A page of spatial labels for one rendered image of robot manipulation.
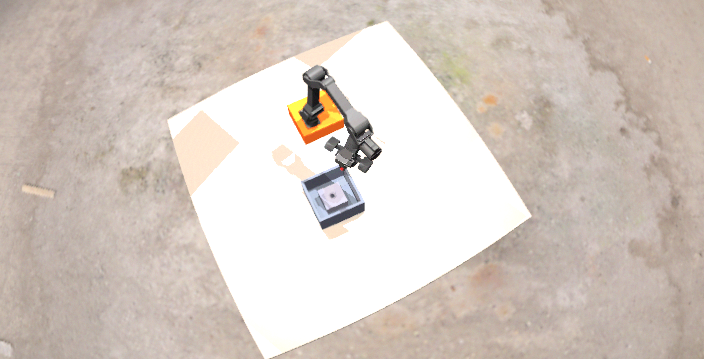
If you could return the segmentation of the white square plate with hole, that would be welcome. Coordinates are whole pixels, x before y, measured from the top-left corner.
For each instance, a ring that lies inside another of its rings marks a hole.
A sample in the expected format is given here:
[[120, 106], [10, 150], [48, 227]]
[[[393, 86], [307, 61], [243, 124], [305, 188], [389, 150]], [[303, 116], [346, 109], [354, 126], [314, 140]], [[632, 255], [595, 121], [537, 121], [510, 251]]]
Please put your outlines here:
[[317, 192], [327, 214], [348, 206], [348, 200], [338, 182]]

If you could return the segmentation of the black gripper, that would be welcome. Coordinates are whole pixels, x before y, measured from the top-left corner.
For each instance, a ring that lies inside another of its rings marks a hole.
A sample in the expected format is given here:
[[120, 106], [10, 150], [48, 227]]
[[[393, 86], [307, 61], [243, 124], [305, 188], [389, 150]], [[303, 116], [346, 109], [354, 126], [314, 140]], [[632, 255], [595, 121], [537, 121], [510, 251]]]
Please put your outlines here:
[[366, 156], [365, 156], [363, 159], [361, 159], [361, 155], [358, 154], [358, 152], [359, 152], [359, 150], [360, 150], [359, 147], [354, 147], [354, 146], [350, 145], [350, 144], [348, 143], [348, 140], [346, 141], [346, 143], [345, 143], [344, 146], [339, 145], [340, 142], [341, 142], [341, 141], [340, 141], [339, 139], [335, 138], [334, 136], [331, 136], [331, 137], [326, 141], [326, 143], [325, 143], [325, 145], [324, 145], [324, 148], [325, 148], [326, 150], [328, 150], [329, 152], [332, 152], [332, 151], [334, 150], [334, 148], [336, 148], [336, 149], [337, 149], [337, 152], [336, 152], [335, 156], [342, 150], [342, 148], [343, 148], [344, 146], [345, 146], [346, 149], [347, 149], [348, 151], [350, 151], [350, 152], [351, 152], [351, 151], [353, 151], [353, 152], [355, 151], [355, 152], [356, 152], [356, 158], [355, 158], [355, 160], [354, 160], [354, 161], [355, 161], [355, 164], [354, 164], [352, 167], [355, 167], [356, 164], [359, 163], [359, 165], [358, 165], [358, 170], [360, 170], [360, 171], [363, 172], [363, 173], [367, 173], [368, 170], [370, 169], [370, 167], [372, 166], [373, 161], [371, 161], [371, 160], [370, 160], [368, 157], [366, 157]]

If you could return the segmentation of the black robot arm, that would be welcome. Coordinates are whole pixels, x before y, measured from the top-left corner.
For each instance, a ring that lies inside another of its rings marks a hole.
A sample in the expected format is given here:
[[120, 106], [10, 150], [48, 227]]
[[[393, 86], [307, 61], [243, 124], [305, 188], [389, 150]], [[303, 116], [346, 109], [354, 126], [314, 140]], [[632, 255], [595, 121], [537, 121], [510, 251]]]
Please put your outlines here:
[[[326, 76], [328, 77], [325, 79]], [[307, 102], [298, 112], [307, 128], [310, 129], [321, 123], [317, 116], [324, 112], [323, 103], [320, 102], [320, 89], [322, 89], [343, 116], [344, 125], [349, 133], [348, 143], [359, 147], [371, 161], [375, 160], [382, 153], [382, 148], [371, 139], [375, 134], [374, 128], [363, 113], [352, 107], [328, 69], [316, 64], [302, 74], [302, 79], [307, 85]], [[344, 146], [336, 155], [335, 163], [342, 168], [351, 168], [355, 164], [355, 158], [356, 152], [350, 152]]]

